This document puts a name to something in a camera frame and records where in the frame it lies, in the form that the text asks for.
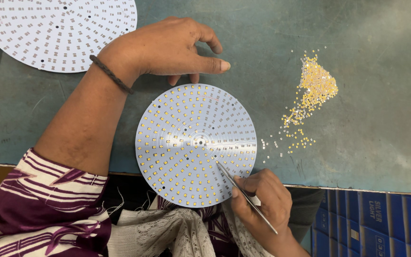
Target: white and purple fabric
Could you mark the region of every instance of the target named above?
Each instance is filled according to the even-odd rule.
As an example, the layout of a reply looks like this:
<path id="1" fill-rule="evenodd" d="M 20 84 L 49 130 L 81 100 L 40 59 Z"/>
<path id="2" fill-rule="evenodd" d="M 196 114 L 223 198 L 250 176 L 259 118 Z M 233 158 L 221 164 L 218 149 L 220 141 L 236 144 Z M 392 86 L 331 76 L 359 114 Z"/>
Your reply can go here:
<path id="1" fill-rule="evenodd" d="M 106 183 L 29 149 L 0 185 L 0 257 L 102 256 L 111 220 L 96 203 Z"/>

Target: braided bracelet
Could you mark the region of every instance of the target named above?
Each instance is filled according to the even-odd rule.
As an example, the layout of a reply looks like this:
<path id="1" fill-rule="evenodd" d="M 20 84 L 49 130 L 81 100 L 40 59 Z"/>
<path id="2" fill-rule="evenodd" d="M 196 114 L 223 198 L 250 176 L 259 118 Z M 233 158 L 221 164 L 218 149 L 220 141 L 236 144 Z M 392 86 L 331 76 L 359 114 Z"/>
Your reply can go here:
<path id="1" fill-rule="evenodd" d="M 96 56 L 90 55 L 90 60 L 92 60 L 94 64 L 100 67 L 101 70 L 103 70 L 121 89 L 123 89 L 127 93 L 130 93 L 131 95 L 134 94 L 134 91 L 131 88 L 127 87 L 121 79 L 117 78 L 115 74 L 107 66 L 105 66 L 104 63 L 99 61 Z"/>

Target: white lace fabric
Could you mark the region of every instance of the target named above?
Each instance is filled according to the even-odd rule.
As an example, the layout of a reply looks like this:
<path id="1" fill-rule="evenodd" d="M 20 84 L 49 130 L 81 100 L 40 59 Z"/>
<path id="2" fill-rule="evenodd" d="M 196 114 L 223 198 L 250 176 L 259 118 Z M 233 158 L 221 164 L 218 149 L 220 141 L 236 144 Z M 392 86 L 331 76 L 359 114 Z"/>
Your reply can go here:
<path id="1" fill-rule="evenodd" d="M 222 203 L 235 243 L 245 257 L 272 257 L 234 216 L 230 200 Z M 214 257 L 201 217 L 187 208 L 148 211 L 123 210 L 112 225 L 109 257 L 159 256 L 169 248 L 174 257 Z"/>

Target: wrist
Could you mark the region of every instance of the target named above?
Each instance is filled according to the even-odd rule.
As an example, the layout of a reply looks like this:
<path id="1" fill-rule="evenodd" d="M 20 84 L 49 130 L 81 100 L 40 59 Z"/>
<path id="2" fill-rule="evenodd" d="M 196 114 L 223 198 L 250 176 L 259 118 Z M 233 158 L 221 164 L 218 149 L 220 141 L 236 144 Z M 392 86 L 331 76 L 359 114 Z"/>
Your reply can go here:
<path id="1" fill-rule="evenodd" d="M 300 246 L 291 233 L 291 229 L 287 228 L 285 236 L 281 238 L 277 250 L 272 253 L 275 257 L 303 257 L 308 256 L 307 252 Z"/>
<path id="2" fill-rule="evenodd" d="M 139 78 L 140 68 L 135 54 L 121 54 L 115 48 L 104 48 L 98 59 L 129 88 Z"/>

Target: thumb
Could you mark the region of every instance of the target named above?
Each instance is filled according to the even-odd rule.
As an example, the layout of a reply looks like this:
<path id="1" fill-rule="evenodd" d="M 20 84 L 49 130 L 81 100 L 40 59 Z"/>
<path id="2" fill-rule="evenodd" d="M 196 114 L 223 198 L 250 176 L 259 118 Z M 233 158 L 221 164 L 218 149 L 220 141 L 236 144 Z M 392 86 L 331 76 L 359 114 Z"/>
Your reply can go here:
<path id="1" fill-rule="evenodd" d="M 254 223 L 255 216 L 252 207 L 248 205 L 247 200 L 237 187 L 232 187 L 231 208 L 243 224 Z"/>
<path id="2" fill-rule="evenodd" d="M 231 64 L 224 60 L 215 58 L 215 57 L 205 57 L 197 55 L 197 68 L 199 69 L 198 73 L 206 74 L 220 74 L 231 68 Z"/>

